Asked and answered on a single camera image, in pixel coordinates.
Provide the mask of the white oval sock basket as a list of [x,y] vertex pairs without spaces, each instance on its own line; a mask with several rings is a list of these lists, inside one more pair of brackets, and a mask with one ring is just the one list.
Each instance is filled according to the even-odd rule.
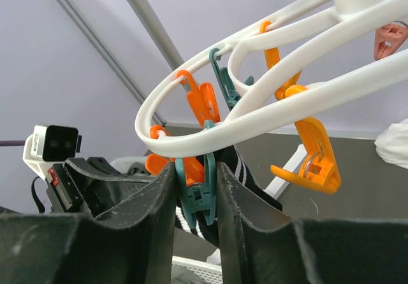
[[185,267],[207,283],[223,284],[221,266],[178,256],[173,256],[172,265]]

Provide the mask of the teal peg inner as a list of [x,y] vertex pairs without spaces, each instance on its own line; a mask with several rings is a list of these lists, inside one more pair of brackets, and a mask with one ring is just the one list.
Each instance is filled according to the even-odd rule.
[[209,53],[209,61],[217,78],[217,82],[221,88],[224,100],[226,101],[229,110],[232,110],[237,102],[241,99],[241,95],[236,90],[227,67],[219,67],[217,61],[220,61],[221,56],[216,55],[218,48],[211,49]]

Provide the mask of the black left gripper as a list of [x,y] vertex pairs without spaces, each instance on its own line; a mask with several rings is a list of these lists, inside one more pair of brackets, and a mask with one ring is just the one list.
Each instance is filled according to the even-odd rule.
[[56,213],[96,217],[155,179],[149,174],[121,173],[102,157],[69,158],[47,170],[47,195]]

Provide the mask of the yellow-orange peg right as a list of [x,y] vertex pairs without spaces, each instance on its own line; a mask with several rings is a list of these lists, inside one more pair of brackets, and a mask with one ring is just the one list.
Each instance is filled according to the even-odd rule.
[[334,194],[341,186],[335,154],[324,125],[307,117],[295,122],[298,135],[307,152],[297,174],[275,165],[271,172],[279,178],[318,192]]

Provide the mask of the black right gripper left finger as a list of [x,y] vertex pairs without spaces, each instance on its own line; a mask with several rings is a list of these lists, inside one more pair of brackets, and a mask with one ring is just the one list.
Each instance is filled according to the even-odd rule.
[[169,283],[176,174],[104,213],[1,215],[2,283]]

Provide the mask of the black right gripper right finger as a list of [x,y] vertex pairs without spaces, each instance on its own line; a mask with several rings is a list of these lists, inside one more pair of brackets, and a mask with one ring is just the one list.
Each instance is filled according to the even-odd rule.
[[217,166],[225,283],[406,283],[407,220],[293,219]]

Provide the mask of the white drying rack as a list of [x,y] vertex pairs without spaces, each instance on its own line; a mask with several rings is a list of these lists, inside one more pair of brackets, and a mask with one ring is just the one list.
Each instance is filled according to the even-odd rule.
[[[141,21],[142,25],[156,44],[157,48],[161,52],[162,56],[171,67],[172,70],[176,70],[180,67],[184,60],[182,59],[179,51],[176,49],[162,23],[157,17],[156,13],[152,9],[150,3],[147,0],[126,0],[136,16]],[[306,150],[302,144],[298,145],[298,148],[290,159],[286,162],[283,169],[286,170],[299,170],[301,163],[306,158]],[[278,199],[282,193],[288,187],[289,182],[282,178],[275,177],[265,189],[265,192]]]

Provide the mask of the white round clip hanger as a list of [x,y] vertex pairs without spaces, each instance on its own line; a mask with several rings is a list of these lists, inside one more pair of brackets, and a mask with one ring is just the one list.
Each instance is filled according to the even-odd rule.
[[[241,95],[229,115],[214,127],[187,136],[150,136],[157,107],[180,83],[180,70],[194,73],[206,66],[204,49],[171,72],[145,99],[135,118],[135,132],[152,152],[164,157],[203,155],[237,144],[303,118],[373,94],[407,79],[407,52],[399,51],[334,79],[310,84],[299,94],[269,103],[269,98],[297,72],[360,36],[407,16],[407,0],[296,0],[260,22],[218,41],[218,54],[228,54],[228,73]],[[262,51],[302,41],[253,85],[238,79],[244,59]]]

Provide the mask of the white sock on hanger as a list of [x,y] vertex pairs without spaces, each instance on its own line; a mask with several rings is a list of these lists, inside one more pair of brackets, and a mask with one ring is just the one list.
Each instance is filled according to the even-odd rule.
[[391,124],[374,141],[375,150],[386,163],[407,169],[407,119]]

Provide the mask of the pink peg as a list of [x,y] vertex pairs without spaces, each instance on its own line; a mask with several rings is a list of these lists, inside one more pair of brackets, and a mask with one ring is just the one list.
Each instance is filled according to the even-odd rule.
[[384,25],[375,31],[374,59],[394,54],[407,40],[407,23],[402,20]]

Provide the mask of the teal clothes peg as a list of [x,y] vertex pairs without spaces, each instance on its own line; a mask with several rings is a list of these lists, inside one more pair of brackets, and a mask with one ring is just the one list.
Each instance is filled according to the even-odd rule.
[[178,193],[182,211],[188,226],[196,228],[198,211],[203,213],[207,225],[212,225],[216,212],[216,162],[212,152],[204,155],[204,180],[187,185],[187,164],[181,158],[175,159],[178,178]]

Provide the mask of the orange peg left rim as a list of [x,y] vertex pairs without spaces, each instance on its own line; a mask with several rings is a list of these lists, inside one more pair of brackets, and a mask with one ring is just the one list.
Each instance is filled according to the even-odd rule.
[[221,116],[212,84],[204,82],[198,85],[192,74],[186,70],[180,70],[177,73],[177,78],[181,76],[186,79],[182,80],[181,84],[190,86],[186,98],[200,126],[204,128],[206,120],[211,120],[213,123],[220,122]]

